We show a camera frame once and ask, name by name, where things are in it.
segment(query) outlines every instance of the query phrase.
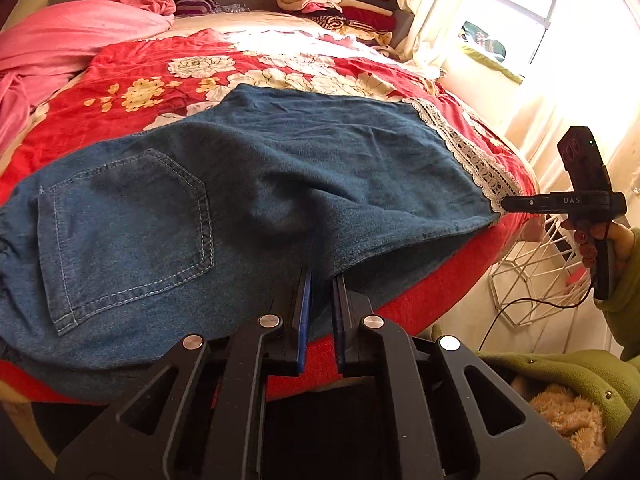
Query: person's arm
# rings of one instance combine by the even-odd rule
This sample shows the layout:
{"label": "person's arm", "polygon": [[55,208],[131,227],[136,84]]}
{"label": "person's arm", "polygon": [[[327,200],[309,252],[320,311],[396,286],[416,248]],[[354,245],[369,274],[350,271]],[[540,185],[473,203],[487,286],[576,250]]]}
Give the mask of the person's arm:
{"label": "person's arm", "polygon": [[[562,227],[575,230],[571,222],[565,220]],[[590,234],[602,240],[613,241],[616,254],[616,288],[606,301],[596,301],[596,306],[602,310],[607,325],[616,341],[625,350],[622,360],[629,360],[640,354],[640,229],[628,229],[614,222],[596,224],[591,227]],[[595,265],[597,250],[593,244],[587,243],[587,233],[576,230],[574,239],[580,245],[579,251],[585,267]]]}

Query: mattress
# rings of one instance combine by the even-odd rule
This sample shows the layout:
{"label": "mattress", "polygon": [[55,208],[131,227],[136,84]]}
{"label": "mattress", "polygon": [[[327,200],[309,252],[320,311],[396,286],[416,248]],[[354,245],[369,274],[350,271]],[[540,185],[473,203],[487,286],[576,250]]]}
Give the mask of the mattress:
{"label": "mattress", "polygon": [[[515,192],[536,191],[528,164],[513,147],[437,82],[353,38],[329,34],[291,16],[263,12],[176,20],[172,30],[151,40],[105,47],[74,83],[40,107],[24,132],[0,178],[1,203],[22,179],[50,162],[101,140],[149,131],[197,114],[219,104],[239,83],[386,102],[424,100],[436,110],[439,127],[459,139],[463,148],[457,153],[465,169],[473,171],[478,160],[484,164],[476,177],[477,184],[487,188],[487,197],[496,178],[480,173],[510,180]],[[529,219],[525,214],[501,215],[437,270],[408,283],[401,294],[385,298],[381,293],[383,300],[373,302],[377,313],[398,322],[409,334],[421,332],[470,290]],[[361,272],[353,282],[368,279]],[[167,342],[167,348],[173,343]],[[22,370],[29,368],[28,361],[28,356],[15,355],[12,362],[0,361],[0,395],[42,402],[87,400],[31,377]],[[58,384],[64,382],[63,375]],[[75,377],[81,375],[80,370],[74,372]],[[302,377],[271,378],[268,398],[337,379],[332,338],[321,337],[309,345]],[[92,374],[85,374],[83,380],[90,384]]]}

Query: hand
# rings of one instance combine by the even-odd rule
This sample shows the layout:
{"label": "hand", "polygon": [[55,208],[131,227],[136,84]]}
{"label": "hand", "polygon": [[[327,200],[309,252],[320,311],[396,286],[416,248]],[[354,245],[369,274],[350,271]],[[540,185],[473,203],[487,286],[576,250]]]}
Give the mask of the hand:
{"label": "hand", "polygon": [[[564,220],[561,227],[569,231],[575,231],[574,240],[580,245],[579,251],[582,256],[582,264],[591,269],[596,264],[596,256],[598,251],[595,245],[587,243],[587,233],[582,230],[576,230],[575,225],[569,220]],[[597,240],[603,240],[605,232],[607,231],[607,224],[594,224],[589,229],[592,237]],[[626,269],[626,264],[631,257],[631,251],[634,248],[635,237],[630,229],[627,229],[622,224],[616,224],[615,222],[609,223],[609,232],[607,238],[613,241],[613,250],[616,253],[616,277],[619,278]]]}

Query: window sill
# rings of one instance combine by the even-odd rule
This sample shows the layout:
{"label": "window sill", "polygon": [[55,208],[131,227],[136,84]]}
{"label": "window sill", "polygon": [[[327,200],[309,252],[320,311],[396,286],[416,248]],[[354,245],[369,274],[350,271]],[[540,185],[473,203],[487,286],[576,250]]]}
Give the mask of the window sill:
{"label": "window sill", "polygon": [[510,81],[513,81],[517,85],[521,85],[522,82],[524,81],[524,78],[522,76],[514,74],[511,70],[509,70],[508,68],[505,68],[503,65],[498,63],[495,59],[485,56],[482,52],[474,49],[471,46],[468,46],[468,44],[466,43],[460,44],[460,50],[466,56],[473,59],[476,63],[479,63],[490,70],[494,70],[494,72],[500,72],[503,76],[505,76]]}

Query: triangular cutout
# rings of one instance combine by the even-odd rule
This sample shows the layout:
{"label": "triangular cutout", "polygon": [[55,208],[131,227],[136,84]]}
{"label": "triangular cutout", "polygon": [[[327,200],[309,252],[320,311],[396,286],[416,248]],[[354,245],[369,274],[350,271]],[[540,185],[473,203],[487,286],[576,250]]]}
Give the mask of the triangular cutout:
{"label": "triangular cutout", "polygon": [[477,368],[465,368],[484,426],[490,435],[498,435],[524,423],[524,414]]}
{"label": "triangular cutout", "polygon": [[160,415],[178,377],[178,368],[172,367],[156,377],[148,388],[141,391],[118,420],[141,433],[152,435],[158,427]]}

